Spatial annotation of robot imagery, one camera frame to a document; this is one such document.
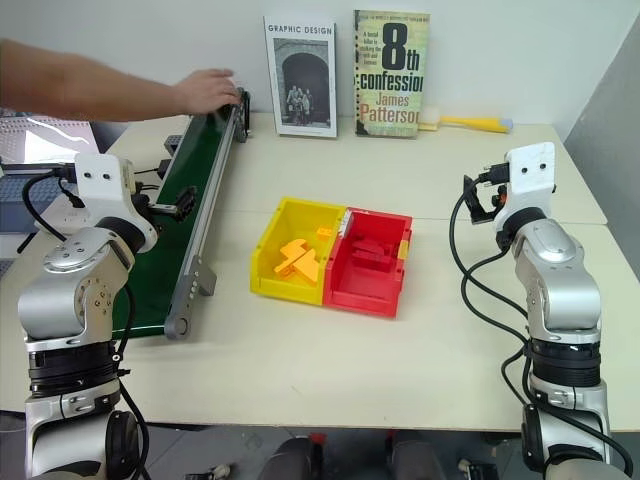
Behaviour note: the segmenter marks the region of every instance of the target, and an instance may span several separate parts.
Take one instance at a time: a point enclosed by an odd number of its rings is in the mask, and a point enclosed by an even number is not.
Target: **human hand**
[[[178,105],[184,114],[210,113],[223,105],[240,103],[231,81],[231,70],[198,70],[174,85]]]

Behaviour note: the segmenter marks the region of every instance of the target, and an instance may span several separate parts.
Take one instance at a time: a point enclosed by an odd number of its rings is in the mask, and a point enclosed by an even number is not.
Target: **white wall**
[[[353,8],[432,14],[427,99],[449,115],[553,123],[564,138],[640,10],[638,0],[0,0],[0,36],[165,82],[228,66],[271,110],[262,16],[337,22],[338,110],[352,114]]]

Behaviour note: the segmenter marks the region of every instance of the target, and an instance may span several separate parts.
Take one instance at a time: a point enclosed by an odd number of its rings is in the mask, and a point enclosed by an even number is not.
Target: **yellow bin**
[[[327,259],[345,211],[346,207],[340,205],[283,198],[251,255],[251,291],[322,305]],[[330,229],[329,238],[318,235],[318,229]],[[284,260],[280,248],[298,238],[305,239],[309,247],[316,250],[316,260],[320,264],[316,285],[298,275],[283,279],[274,271]]]

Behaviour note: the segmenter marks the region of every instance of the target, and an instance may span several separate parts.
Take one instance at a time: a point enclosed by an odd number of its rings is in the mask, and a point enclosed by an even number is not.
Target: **human arm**
[[[58,118],[133,121],[208,113],[239,102],[230,70],[200,70],[165,85],[88,58],[5,40],[0,105]]]

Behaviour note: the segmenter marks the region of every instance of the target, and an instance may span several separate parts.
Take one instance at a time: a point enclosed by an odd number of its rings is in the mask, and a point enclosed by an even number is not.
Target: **green conveyor belt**
[[[129,286],[136,301],[132,337],[164,334],[171,297],[227,126],[229,111],[223,109],[220,112],[223,117],[202,115],[193,118],[165,177],[156,203],[173,204],[185,187],[194,185],[197,189],[196,206],[187,219],[179,224],[170,218],[160,217],[156,222],[163,225],[163,231],[158,243],[151,251],[136,255],[135,265],[129,275]],[[127,314],[126,294],[120,291],[113,312],[113,336],[116,339],[122,335]]]

